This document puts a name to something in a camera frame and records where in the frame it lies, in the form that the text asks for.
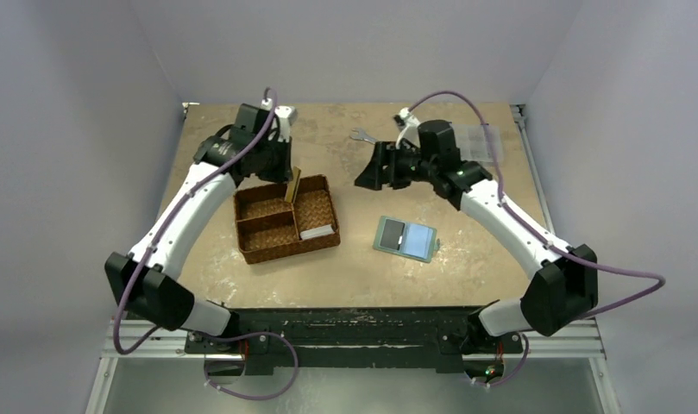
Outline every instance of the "purple cable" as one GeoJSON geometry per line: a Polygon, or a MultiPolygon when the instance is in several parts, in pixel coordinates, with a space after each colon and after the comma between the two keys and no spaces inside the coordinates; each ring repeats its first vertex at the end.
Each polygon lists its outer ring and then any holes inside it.
{"type": "Polygon", "coordinates": [[[507,381],[509,381],[511,378],[515,377],[519,371],[521,371],[521,367],[524,366],[526,363],[526,358],[529,356],[529,338],[526,337],[526,335],[522,334],[521,332],[517,332],[516,335],[520,336],[522,339],[524,339],[524,353],[521,355],[521,360],[519,360],[519,363],[516,364],[516,367],[507,375],[504,375],[503,378],[499,379],[496,382],[492,383],[486,383],[486,384],[478,384],[477,382],[471,382],[472,386],[482,386],[482,387],[488,387],[488,388],[493,388],[496,386],[501,386],[504,385],[507,381]]]}
{"type": "Polygon", "coordinates": [[[287,384],[280,388],[277,392],[273,392],[272,394],[267,394],[267,395],[245,395],[241,394],[239,392],[234,392],[231,390],[228,390],[218,384],[215,384],[214,381],[209,378],[209,372],[207,370],[206,364],[204,364],[204,376],[206,378],[206,383],[209,384],[212,388],[214,388],[217,391],[227,393],[233,397],[241,398],[241,399],[247,399],[250,401],[266,401],[268,399],[272,399],[275,397],[279,397],[285,391],[287,391],[291,386],[292,383],[295,382],[295,379],[298,378],[298,353],[295,352],[295,348],[292,346],[290,342],[287,341],[284,337],[275,334],[274,332],[253,332],[251,334],[246,334],[242,336],[235,336],[233,338],[218,338],[216,336],[211,336],[211,335],[206,335],[206,334],[201,334],[204,338],[210,340],[210,341],[215,341],[215,342],[234,342],[234,341],[241,341],[242,339],[249,339],[249,338],[254,338],[256,336],[272,336],[274,338],[277,338],[285,345],[287,346],[288,349],[290,349],[290,353],[292,354],[292,362],[293,362],[293,369],[292,369],[292,375],[290,376],[290,379],[287,381],[287,384]]]}
{"type": "Polygon", "coordinates": [[[138,339],[135,344],[133,344],[132,347],[130,348],[123,348],[123,345],[120,343],[120,324],[123,322],[123,317],[125,315],[125,305],[128,303],[128,300],[130,299],[130,293],[133,291],[133,286],[135,286],[135,282],[138,280],[136,275],[140,274],[142,271],[143,267],[145,266],[146,262],[150,259],[151,254],[153,254],[153,251],[155,250],[155,247],[158,245],[158,242],[160,242],[161,237],[166,233],[166,230],[168,230],[168,226],[171,225],[173,222],[173,219],[176,218],[176,216],[179,214],[181,209],[184,207],[186,202],[189,200],[189,198],[193,197],[193,194],[198,191],[201,187],[203,187],[206,183],[214,179],[217,175],[224,173],[227,171],[227,169],[231,166],[233,166],[237,161],[239,161],[246,153],[252,150],[252,148],[257,145],[257,142],[262,139],[262,136],[269,130],[270,126],[273,124],[273,119],[275,117],[275,108],[277,107],[278,104],[278,97],[277,94],[272,90],[272,88],[268,87],[265,88],[264,93],[262,94],[263,98],[268,98],[268,93],[272,92],[273,93],[273,107],[270,109],[270,113],[267,115],[267,119],[265,120],[265,123],[262,125],[262,128],[260,131],[257,132],[257,135],[255,135],[255,138],[245,147],[240,151],[237,155],[235,155],[232,159],[229,161],[225,162],[222,166],[220,166],[217,170],[206,176],[204,179],[201,181],[197,182],[189,192],[184,194],[184,196],[174,205],[173,209],[171,210],[170,213],[168,213],[168,216],[163,220],[163,224],[160,226],[155,231],[155,235],[153,236],[153,239],[151,239],[150,246],[148,246],[145,249],[145,254],[143,254],[143,257],[141,260],[138,262],[137,266],[135,266],[135,270],[133,271],[133,274],[130,275],[130,280],[128,280],[128,284],[125,286],[125,290],[123,291],[123,295],[120,297],[120,303],[117,305],[117,313],[115,314],[115,326],[113,327],[112,330],[112,342],[115,345],[115,350],[117,353],[120,355],[127,355],[127,354],[132,354],[133,351],[138,349],[142,345],[143,342],[145,342],[149,336],[151,336],[157,329],[158,326],[154,326],[151,328],[144,336],[142,336],[140,339],[138,339]]]}
{"type": "MultiPolygon", "coordinates": [[[[594,317],[595,315],[600,315],[603,312],[606,311],[611,311],[613,309],[619,308],[620,306],[623,306],[624,304],[630,304],[632,301],[636,299],[640,299],[646,295],[649,295],[659,289],[661,289],[665,284],[666,284],[666,278],[660,274],[656,273],[651,273],[651,272],[641,272],[638,270],[628,270],[628,269],[623,269],[623,268],[618,268],[618,267],[612,267],[612,266],[607,266],[607,265],[602,265],[599,263],[594,263],[589,260],[584,260],[579,257],[576,257],[570,253],[568,253],[565,250],[562,250],[556,246],[551,246],[550,242],[544,238],[544,236],[536,231],[529,223],[527,223],[521,216],[519,216],[516,211],[512,210],[511,207],[507,203],[503,203],[504,200],[504,176],[501,173],[501,168],[499,165],[499,158],[496,154],[496,148],[494,145],[494,140],[491,137],[491,132],[488,130],[488,123],[486,120],[483,118],[483,115],[481,112],[478,110],[478,108],[470,102],[468,98],[463,96],[462,94],[455,92],[455,91],[437,91],[434,93],[431,93],[430,95],[426,97],[422,97],[420,100],[418,100],[416,103],[414,103],[412,106],[409,107],[409,111],[412,112],[415,110],[420,104],[423,102],[427,101],[428,99],[431,99],[433,97],[437,97],[440,95],[452,95],[454,97],[458,97],[461,99],[463,102],[468,104],[470,109],[473,110],[476,116],[478,116],[478,120],[481,122],[481,126],[483,127],[483,134],[486,137],[486,146],[488,148],[488,152],[491,153],[491,158],[494,160],[494,170],[496,171],[496,181],[499,183],[499,189],[497,192],[497,196],[499,198],[499,201],[501,202],[501,205],[503,206],[504,210],[506,213],[509,214],[517,223],[519,223],[522,227],[524,227],[529,233],[531,233],[537,240],[542,242],[545,246],[549,246],[549,249],[562,256],[563,258],[567,260],[574,261],[577,264],[580,264],[585,267],[590,267],[595,270],[599,270],[602,272],[607,272],[607,273],[613,273],[613,274],[619,274],[623,276],[630,276],[633,278],[641,278],[641,279],[652,279],[656,281],[656,284],[644,289],[643,291],[640,291],[638,293],[632,294],[631,296],[627,298],[622,298],[621,300],[618,300],[616,302],[613,302],[611,304],[607,304],[605,306],[601,306],[600,308],[591,310],[590,312],[587,312],[579,317],[579,319],[587,319],[589,317],[594,317]]],[[[495,383],[495,386],[499,386],[503,383],[506,382],[509,378],[511,378],[511,375],[514,375],[516,372],[521,369],[521,367],[524,365],[524,362],[526,361],[526,355],[529,352],[529,340],[526,339],[526,336],[524,336],[525,343],[526,343],[526,349],[524,351],[524,355],[521,358],[521,361],[519,364],[514,368],[512,373],[510,374],[509,377],[506,377],[505,379],[502,379],[501,381],[495,383]]]]}
{"type": "MultiPolygon", "coordinates": [[[[208,176],[206,176],[204,179],[201,181],[197,182],[189,192],[184,194],[184,196],[174,205],[173,209],[171,210],[170,213],[168,213],[168,216],[163,220],[163,224],[160,226],[155,231],[155,235],[153,236],[153,239],[151,240],[150,246],[146,248],[145,254],[143,254],[143,257],[141,258],[140,262],[138,262],[137,266],[135,266],[135,270],[133,271],[133,274],[130,276],[130,280],[128,281],[128,284],[125,286],[125,290],[123,291],[123,295],[120,297],[120,303],[117,305],[117,313],[115,314],[115,323],[114,327],[112,330],[112,342],[115,345],[115,350],[117,353],[120,355],[127,355],[133,353],[136,349],[138,349],[159,327],[154,326],[151,328],[148,332],[146,332],[145,335],[143,335],[140,339],[138,339],[135,344],[133,344],[132,347],[130,348],[123,348],[123,345],[120,343],[120,325],[123,321],[123,317],[125,314],[125,305],[128,303],[128,300],[130,298],[130,293],[133,291],[133,286],[135,285],[135,282],[137,281],[137,274],[140,274],[142,271],[143,267],[145,266],[145,263],[148,262],[150,259],[151,254],[153,254],[153,251],[155,250],[155,247],[158,245],[158,242],[160,242],[161,237],[166,233],[166,230],[168,229],[168,226],[171,225],[173,222],[173,219],[179,214],[183,206],[186,204],[186,202],[193,196],[193,194],[198,191],[201,187],[203,187],[206,183],[214,179],[217,175],[224,173],[227,169],[229,169],[231,166],[233,166],[238,160],[240,160],[246,153],[252,150],[252,148],[257,145],[257,142],[262,139],[262,136],[266,134],[266,132],[269,130],[270,126],[273,124],[273,119],[275,117],[275,108],[278,106],[278,97],[275,91],[273,91],[272,88],[268,87],[265,89],[264,93],[262,94],[263,98],[268,98],[269,92],[272,92],[272,99],[273,99],[273,106],[270,109],[270,113],[267,115],[267,119],[265,120],[265,123],[262,125],[262,128],[257,132],[257,135],[255,135],[255,138],[245,147],[240,151],[237,155],[235,155],[232,159],[229,161],[225,162],[222,166],[220,166],[216,171],[212,172],[208,176]]],[[[292,386],[292,383],[295,382],[295,378],[298,376],[298,354],[295,352],[295,348],[292,347],[290,342],[287,341],[287,339],[283,338],[282,336],[276,335],[271,332],[256,332],[252,334],[246,334],[242,336],[236,336],[234,338],[217,338],[215,336],[210,336],[204,333],[200,333],[202,336],[207,337],[211,339],[212,341],[218,341],[218,342],[233,342],[233,341],[240,341],[242,339],[247,339],[255,336],[261,336],[261,335],[267,335],[267,336],[275,336],[279,338],[281,341],[283,341],[288,349],[290,349],[290,352],[292,353],[292,358],[293,361],[295,362],[293,372],[292,372],[292,377],[288,381],[287,385],[284,386],[282,389],[279,391],[266,395],[266,396],[252,396],[252,395],[244,395],[240,394],[239,392],[232,392],[230,390],[227,390],[225,388],[222,388],[221,386],[217,386],[213,384],[211,381],[210,384],[211,386],[214,386],[215,389],[218,391],[226,392],[230,395],[233,395],[238,398],[242,399],[249,399],[249,400],[265,400],[265,399],[271,399],[275,398],[285,391],[287,391],[290,386],[292,386]]]]}

